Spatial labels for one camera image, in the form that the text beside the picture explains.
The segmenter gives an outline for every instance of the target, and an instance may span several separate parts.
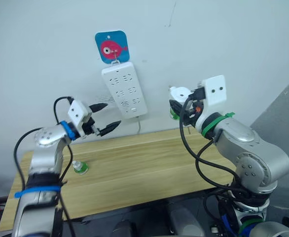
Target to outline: cable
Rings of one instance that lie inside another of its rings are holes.
[[[21,169],[21,167],[20,167],[20,164],[18,163],[18,160],[17,160],[17,149],[18,149],[20,143],[22,142],[22,140],[23,140],[27,135],[29,135],[30,133],[35,132],[35,131],[37,131],[37,130],[40,130],[40,129],[41,129],[41,127],[35,128],[35,129],[30,130],[30,131],[28,131],[27,133],[25,133],[23,136],[21,136],[20,139],[18,139],[18,141],[17,141],[17,143],[15,144],[15,147],[14,147],[14,152],[13,152],[14,162],[15,162],[15,166],[16,166],[16,168],[17,168],[17,171],[18,171],[18,173],[20,174],[20,177],[21,177],[21,181],[22,181],[22,191],[25,189],[25,178],[24,178],[24,175],[23,175],[23,171],[22,171],[22,169]]]
[[[139,116],[137,116],[136,118],[138,119],[138,132],[137,132],[137,134],[140,134],[140,129],[141,129],[140,119],[139,119]]]
[[[209,162],[209,161],[206,161],[206,160],[203,160],[200,158],[201,154],[213,143],[213,140],[211,140],[208,144],[206,144],[199,152],[198,154],[196,155],[194,153],[194,151],[190,148],[189,144],[187,143],[187,140],[185,138],[185,135],[184,135],[184,129],[183,129],[183,118],[184,118],[184,111],[185,111],[185,108],[187,107],[187,104],[189,102],[190,98],[188,97],[184,103],[184,105],[182,106],[182,109],[181,109],[181,112],[180,112],[180,134],[181,134],[181,139],[183,141],[183,144],[185,146],[185,148],[187,149],[187,151],[196,159],[196,162],[195,162],[195,166],[196,166],[196,169],[197,169],[197,172],[199,173],[199,175],[205,180],[207,181],[208,183],[212,184],[213,186],[215,187],[218,187],[218,188],[222,188],[222,189],[225,189],[225,190],[232,190],[232,191],[236,191],[236,192],[240,192],[240,193],[243,193],[246,197],[248,196],[248,192],[246,192],[245,190],[243,189],[239,189],[239,188],[235,188],[235,187],[227,187],[227,186],[224,186],[224,185],[221,185],[221,184],[218,184],[214,181],[212,181],[211,179],[207,178],[203,173],[202,171],[200,170],[199,168],[199,162],[202,162],[206,165],[209,165],[209,166],[212,166],[214,168],[218,168],[218,169],[222,169],[222,170],[225,170],[229,173],[231,173],[234,178],[235,178],[235,181],[237,183],[240,182],[240,178],[239,176],[231,169],[227,168],[227,167],[224,167],[222,165],[218,165],[218,164],[215,164],[215,163],[212,163],[212,162]]]
[[[53,107],[54,107],[54,115],[55,115],[55,119],[56,119],[57,124],[59,123],[59,119],[58,119],[58,116],[57,116],[56,106],[57,106],[58,101],[63,100],[63,99],[67,99],[70,104],[71,104],[72,101],[73,101],[73,98],[72,98],[71,96],[62,96],[62,97],[59,97],[58,99],[55,100]],[[65,175],[66,175],[66,173],[67,173],[68,169],[70,168],[70,166],[71,166],[71,164],[72,164],[72,161],[73,161],[73,152],[72,152],[72,149],[71,149],[71,147],[70,147],[69,145],[67,145],[67,147],[68,147],[68,150],[69,150],[69,152],[70,152],[70,161],[69,161],[67,167],[65,168],[64,172],[62,173],[62,175],[61,175],[61,177],[60,177],[60,179],[59,179],[60,182],[62,182],[63,178],[65,177]]]
[[[59,193],[59,200],[60,200],[62,209],[63,209],[63,211],[65,212],[65,215],[66,215],[66,218],[67,218],[67,221],[68,221],[68,225],[69,225],[69,229],[70,229],[71,236],[72,236],[72,237],[75,237],[75,232],[74,232],[73,224],[72,224],[72,221],[71,221],[71,219],[70,219],[69,213],[68,213],[68,211],[67,211],[67,209],[66,209],[65,203],[64,203],[64,201],[63,201],[63,199],[62,199],[61,193]]]

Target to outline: white power strip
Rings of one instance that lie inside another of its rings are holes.
[[[147,113],[145,99],[131,62],[103,69],[102,77],[126,119]]]

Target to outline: blue square sticker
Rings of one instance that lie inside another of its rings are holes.
[[[123,31],[99,32],[95,41],[103,62],[110,64],[117,59],[124,63],[129,60],[127,37]]]

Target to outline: light wood tabletop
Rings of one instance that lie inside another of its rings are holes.
[[[195,129],[184,129],[194,151],[201,149],[208,140]],[[126,136],[103,141],[72,145],[74,160],[85,161],[89,170],[76,174],[72,167],[62,187],[62,196],[71,218],[114,210],[157,199],[212,188],[197,173],[194,158],[186,151],[178,129],[142,135]],[[21,162],[27,174],[32,152],[26,153]],[[207,149],[204,159],[234,169],[215,146]],[[68,149],[64,150],[63,168],[69,162]],[[222,170],[201,164],[202,171],[212,180],[227,184],[232,176]],[[14,193],[21,189],[18,175],[14,179],[0,231],[13,227],[18,199]]]

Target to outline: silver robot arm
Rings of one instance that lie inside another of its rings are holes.
[[[261,139],[253,129],[233,119],[234,113],[224,115],[227,98],[224,76],[203,80],[194,91],[179,87],[180,93],[177,94],[176,90],[175,87],[170,88],[172,112],[180,116],[182,111],[184,125],[194,126],[205,138],[214,141],[220,154],[236,166],[240,183],[232,181],[232,185],[250,194],[250,198],[244,198],[241,193],[228,191],[231,200],[237,198],[242,201],[218,203],[220,216],[225,218],[225,225],[229,225],[227,229],[238,232],[250,219],[264,221],[270,194],[277,187],[278,179],[289,172],[287,154]],[[257,224],[251,237],[270,236],[264,226],[264,223]],[[263,235],[257,234],[260,230],[265,230]]]
[[[62,234],[62,209],[56,206],[61,198],[61,179],[65,146],[91,133],[106,135],[120,121],[99,130],[94,126],[92,112],[107,104],[86,106],[78,100],[71,102],[68,115],[71,122],[62,121],[53,127],[40,129],[35,134],[36,148],[29,168],[25,190],[16,193],[19,203],[15,215],[12,237],[59,237]]]

